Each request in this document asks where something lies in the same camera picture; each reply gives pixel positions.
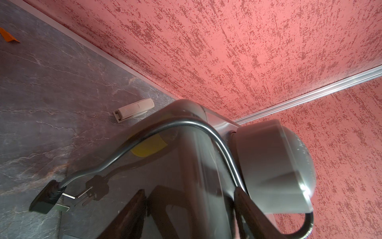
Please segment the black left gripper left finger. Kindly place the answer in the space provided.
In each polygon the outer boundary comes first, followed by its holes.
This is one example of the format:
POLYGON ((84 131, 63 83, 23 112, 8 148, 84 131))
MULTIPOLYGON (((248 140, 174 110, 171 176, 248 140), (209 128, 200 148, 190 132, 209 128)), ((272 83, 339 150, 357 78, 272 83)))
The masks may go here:
POLYGON ((146 196, 140 189, 97 239, 140 239, 145 217, 146 196))

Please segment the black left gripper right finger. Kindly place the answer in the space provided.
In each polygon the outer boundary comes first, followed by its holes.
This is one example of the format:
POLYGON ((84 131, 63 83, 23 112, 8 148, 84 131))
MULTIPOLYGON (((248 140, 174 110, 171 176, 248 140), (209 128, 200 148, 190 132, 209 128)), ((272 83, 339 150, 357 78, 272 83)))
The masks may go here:
POLYGON ((234 209, 241 239, 286 239, 240 187, 234 191, 234 209))

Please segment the silver coffee machine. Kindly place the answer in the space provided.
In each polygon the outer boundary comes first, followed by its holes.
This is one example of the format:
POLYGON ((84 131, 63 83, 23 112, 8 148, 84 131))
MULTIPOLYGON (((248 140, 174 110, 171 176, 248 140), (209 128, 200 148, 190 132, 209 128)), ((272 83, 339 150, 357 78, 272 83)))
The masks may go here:
POLYGON ((79 198, 61 235, 97 238, 138 190, 141 239, 240 239, 240 187, 286 239, 313 229, 316 176, 307 147, 274 119, 240 126, 189 100, 175 101, 70 166, 61 182, 79 198))

